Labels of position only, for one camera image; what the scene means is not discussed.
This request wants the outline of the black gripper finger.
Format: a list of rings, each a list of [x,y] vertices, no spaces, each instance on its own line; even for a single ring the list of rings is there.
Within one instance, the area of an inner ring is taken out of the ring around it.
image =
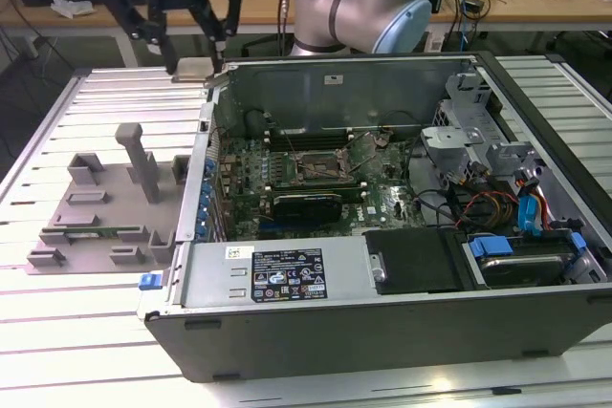
[[[102,0],[123,31],[134,40],[144,40],[164,60],[167,73],[173,75],[178,66],[178,55],[166,33],[167,21],[163,0],[146,0],[144,17],[131,0]]]
[[[236,36],[242,0],[228,0],[224,20],[220,20],[208,0],[189,0],[188,11],[208,39],[208,48],[213,72],[219,74],[225,62],[224,52],[228,37]]]

